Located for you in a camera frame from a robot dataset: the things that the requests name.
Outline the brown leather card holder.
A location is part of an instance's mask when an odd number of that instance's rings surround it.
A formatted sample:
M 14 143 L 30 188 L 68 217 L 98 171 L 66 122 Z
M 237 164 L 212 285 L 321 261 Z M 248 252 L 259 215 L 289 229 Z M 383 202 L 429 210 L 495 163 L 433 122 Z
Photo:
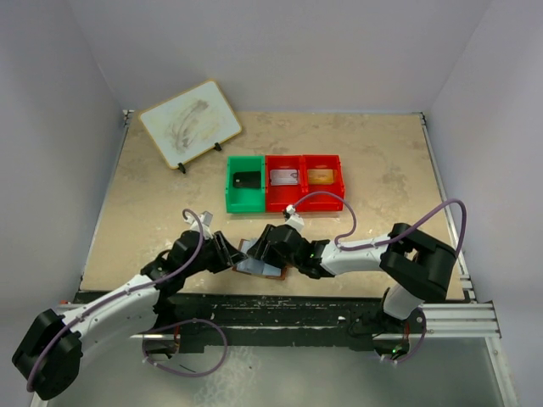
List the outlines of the brown leather card holder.
M 232 270 L 249 276 L 257 276 L 266 279 L 283 281 L 287 276 L 286 267 L 279 269 L 262 260 L 257 260 L 248 255 L 249 249 L 256 243 L 255 239 L 241 239 L 238 250 L 247 255 L 247 258 L 233 266 Z

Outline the green plastic bin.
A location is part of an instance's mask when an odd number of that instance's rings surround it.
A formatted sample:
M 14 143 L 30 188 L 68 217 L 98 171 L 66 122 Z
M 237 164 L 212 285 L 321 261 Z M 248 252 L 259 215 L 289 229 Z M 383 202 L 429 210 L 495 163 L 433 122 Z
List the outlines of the green plastic bin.
M 265 211 L 265 158 L 263 155 L 229 156 L 225 186 L 229 214 Z

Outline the red plastic bin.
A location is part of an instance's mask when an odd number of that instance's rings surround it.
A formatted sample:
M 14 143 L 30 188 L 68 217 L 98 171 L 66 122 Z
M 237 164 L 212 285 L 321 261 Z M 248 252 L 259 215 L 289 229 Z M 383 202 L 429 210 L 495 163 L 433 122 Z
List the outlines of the red plastic bin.
M 305 159 L 302 155 L 267 155 L 266 164 L 266 212 L 282 212 L 288 205 L 295 204 L 306 195 L 307 176 Z M 274 187 L 270 184 L 270 170 L 296 169 L 299 172 L 299 184 L 294 186 Z
M 306 172 L 312 168 L 329 168 L 336 170 L 335 183 L 329 186 L 310 186 L 307 191 L 309 194 L 319 192 L 306 199 L 299 209 L 303 212 L 339 212 L 343 210 L 342 201 L 334 198 L 328 193 L 344 198 L 345 186 L 342 175 L 341 161 L 338 155 L 305 155 Z

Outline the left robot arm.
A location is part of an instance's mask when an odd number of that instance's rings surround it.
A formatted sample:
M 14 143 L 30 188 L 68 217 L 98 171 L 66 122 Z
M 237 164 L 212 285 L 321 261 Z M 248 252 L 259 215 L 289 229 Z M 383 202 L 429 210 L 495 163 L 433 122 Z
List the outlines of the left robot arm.
M 29 392 L 49 400 L 60 395 L 92 357 L 140 332 L 166 332 L 174 324 L 165 306 L 200 271 L 218 273 L 246 260 L 219 231 L 202 237 L 185 231 L 121 287 L 59 314 L 46 309 L 31 323 L 12 357 Z

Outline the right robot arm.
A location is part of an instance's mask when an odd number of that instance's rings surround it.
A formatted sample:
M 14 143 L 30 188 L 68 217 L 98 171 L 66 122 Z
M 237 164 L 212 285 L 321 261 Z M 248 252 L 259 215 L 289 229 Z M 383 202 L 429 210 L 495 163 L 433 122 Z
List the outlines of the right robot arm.
M 268 225 L 247 250 L 268 265 L 291 266 L 311 279 L 350 272 L 382 271 L 395 281 L 377 312 L 378 324 L 396 332 L 419 305 L 445 300 L 456 263 L 454 248 L 406 223 L 389 234 L 338 247 L 329 240 L 308 241 L 292 226 Z

